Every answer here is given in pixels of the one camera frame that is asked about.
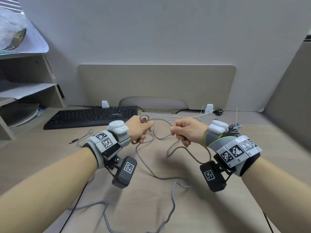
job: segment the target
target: clear plastic wrap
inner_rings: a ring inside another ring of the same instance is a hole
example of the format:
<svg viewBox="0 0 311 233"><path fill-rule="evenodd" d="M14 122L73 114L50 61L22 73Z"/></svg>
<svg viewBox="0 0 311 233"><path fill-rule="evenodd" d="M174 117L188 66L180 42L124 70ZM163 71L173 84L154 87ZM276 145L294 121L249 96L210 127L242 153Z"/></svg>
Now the clear plastic wrap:
<svg viewBox="0 0 311 233"><path fill-rule="evenodd" d="M28 20L24 13L15 13L0 7L0 50L12 50L22 42Z"/></svg>

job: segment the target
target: beige partition panel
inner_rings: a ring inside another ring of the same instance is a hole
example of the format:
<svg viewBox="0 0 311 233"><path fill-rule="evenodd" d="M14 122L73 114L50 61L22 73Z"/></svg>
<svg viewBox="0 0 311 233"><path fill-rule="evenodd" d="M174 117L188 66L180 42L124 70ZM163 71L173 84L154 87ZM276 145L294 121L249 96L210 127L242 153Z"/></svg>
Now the beige partition panel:
<svg viewBox="0 0 311 233"><path fill-rule="evenodd" d="M175 98L189 109L224 109L236 68L232 65L79 65L89 105L110 106L132 96Z"/></svg>
<svg viewBox="0 0 311 233"><path fill-rule="evenodd" d="M311 42L302 43L264 112L311 151Z"/></svg>

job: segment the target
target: keyboard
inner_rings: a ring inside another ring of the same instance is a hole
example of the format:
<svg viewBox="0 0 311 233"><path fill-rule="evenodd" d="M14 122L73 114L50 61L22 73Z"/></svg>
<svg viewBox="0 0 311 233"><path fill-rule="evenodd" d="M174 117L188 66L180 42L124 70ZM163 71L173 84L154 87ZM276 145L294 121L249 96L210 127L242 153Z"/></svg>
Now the keyboard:
<svg viewBox="0 0 311 233"><path fill-rule="evenodd" d="M137 106L60 110L44 126L44 130L108 125L115 120L126 122L137 115Z"/></svg>

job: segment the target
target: forearm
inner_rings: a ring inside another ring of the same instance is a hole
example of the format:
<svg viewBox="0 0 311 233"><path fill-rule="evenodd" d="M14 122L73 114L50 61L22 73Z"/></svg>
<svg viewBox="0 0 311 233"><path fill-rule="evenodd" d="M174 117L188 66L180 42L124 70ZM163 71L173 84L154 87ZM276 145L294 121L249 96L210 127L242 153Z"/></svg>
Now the forearm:
<svg viewBox="0 0 311 233"><path fill-rule="evenodd" d="M311 229L311 187L274 164L258 158L242 180L258 205L282 233Z"/></svg>
<svg viewBox="0 0 311 233"><path fill-rule="evenodd" d="M42 233L71 204L98 167L83 148L25 179L0 197L1 232Z"/></svg>

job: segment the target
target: black wrist strap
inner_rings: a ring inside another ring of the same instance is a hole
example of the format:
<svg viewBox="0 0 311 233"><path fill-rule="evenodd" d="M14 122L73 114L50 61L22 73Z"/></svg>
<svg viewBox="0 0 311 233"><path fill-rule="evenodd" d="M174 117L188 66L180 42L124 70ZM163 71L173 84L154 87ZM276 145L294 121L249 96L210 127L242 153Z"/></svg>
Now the black wrist strap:
<svg viewBox="0 0 311 233"><path fill-rule="evenodd" d="M246 170L260 157L260 153L255 154L252 157L249 157L247 160L245 160L245 163L241 169L240 176L246 172Z"/></svg>
<svg viewBox="0 0 311 233"><path fill-rule="evenodd" d="M99 167L99 164L98 164L98 160L97 160L96 154L95 154L94 150L92 149L91 145L90 145L90 144L88 144L88 143L85 143L82 147L87 147L87 148L89 148L89 149L92 151L93 155L95 156L96 162L97 162L97 167Z"/></svg>

